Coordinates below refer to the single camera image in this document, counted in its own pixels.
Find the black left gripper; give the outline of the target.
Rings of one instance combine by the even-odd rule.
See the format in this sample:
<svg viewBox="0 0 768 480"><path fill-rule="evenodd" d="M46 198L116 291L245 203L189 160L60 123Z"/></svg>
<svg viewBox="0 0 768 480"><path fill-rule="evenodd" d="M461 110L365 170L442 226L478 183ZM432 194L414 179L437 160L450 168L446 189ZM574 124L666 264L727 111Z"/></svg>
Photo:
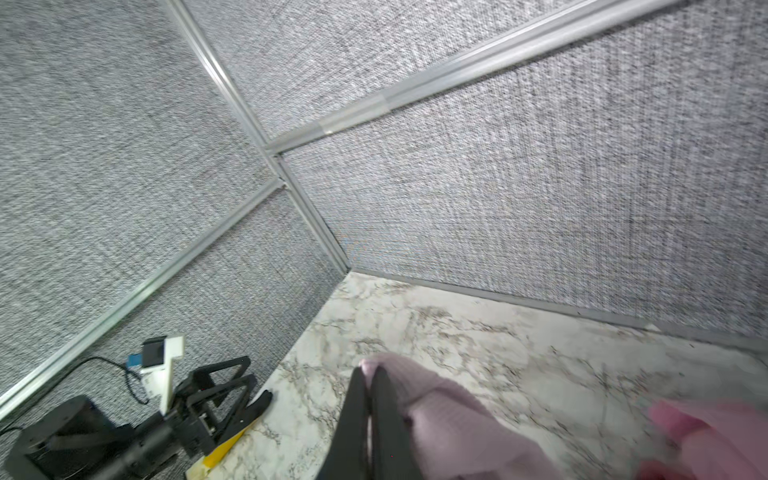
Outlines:
<svg viewBox="0 0 768 480"><path fill-rule="evenodd" d="M264 390L250 404L252 375L249 356L203 365L174 389L175 435L188 456L207 455L259 419L273 393ZM243 408L235 414L237 408Z"/></svg>

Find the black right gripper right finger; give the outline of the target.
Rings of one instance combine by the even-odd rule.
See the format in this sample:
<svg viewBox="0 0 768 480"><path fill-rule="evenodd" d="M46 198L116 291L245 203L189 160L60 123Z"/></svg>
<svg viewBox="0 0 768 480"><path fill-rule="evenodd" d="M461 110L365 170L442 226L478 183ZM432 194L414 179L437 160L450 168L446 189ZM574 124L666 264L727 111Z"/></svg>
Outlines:
<svg viewBox="0 0 768 480"><path fill-rule="evenodd" d="M422 472L411 450L409 431L398 409L394 386L382 367L375 371L371 381L369 403L372 478L422 479Z"/></svg>

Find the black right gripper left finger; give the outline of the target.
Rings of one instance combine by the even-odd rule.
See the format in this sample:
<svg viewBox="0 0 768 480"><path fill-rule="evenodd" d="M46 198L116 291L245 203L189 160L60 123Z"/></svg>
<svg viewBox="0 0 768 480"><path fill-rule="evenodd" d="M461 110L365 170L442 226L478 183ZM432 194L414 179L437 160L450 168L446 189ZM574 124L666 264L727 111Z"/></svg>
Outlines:
<svg viewBox="0 0 768 480"><path fill-rule="evenodd" d="M354 369L326 458L321 479L368 479L369 400L364 373Z"/></svg>

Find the pale mauve cloth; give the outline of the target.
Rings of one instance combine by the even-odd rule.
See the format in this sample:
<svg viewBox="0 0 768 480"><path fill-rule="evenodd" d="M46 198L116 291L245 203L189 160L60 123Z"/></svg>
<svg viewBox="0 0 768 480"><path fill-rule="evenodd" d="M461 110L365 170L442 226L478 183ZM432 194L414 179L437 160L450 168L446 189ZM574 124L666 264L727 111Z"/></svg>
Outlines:
<svg viewBox="0 0 768 480"><path fill-rule="evenodd" d="M560 479L541 447L500 423L466 388L393 353L363 359L371 383L386 371L426 479Z"/></svg>

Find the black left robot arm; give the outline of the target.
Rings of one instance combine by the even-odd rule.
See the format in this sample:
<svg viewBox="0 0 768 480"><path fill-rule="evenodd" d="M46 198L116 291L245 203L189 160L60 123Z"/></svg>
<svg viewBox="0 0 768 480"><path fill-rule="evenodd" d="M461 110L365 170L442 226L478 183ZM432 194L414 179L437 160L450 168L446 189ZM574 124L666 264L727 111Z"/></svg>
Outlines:
<svg viewBox="0 0 768 480"><path fill-rule="evenodd" d="M4 468L14 479L151 479L181 455L210 455L269 408L253 394L248 357L193 370L167 413L138 426L114 424L87 396L62 403L23 429Z"/></svg>

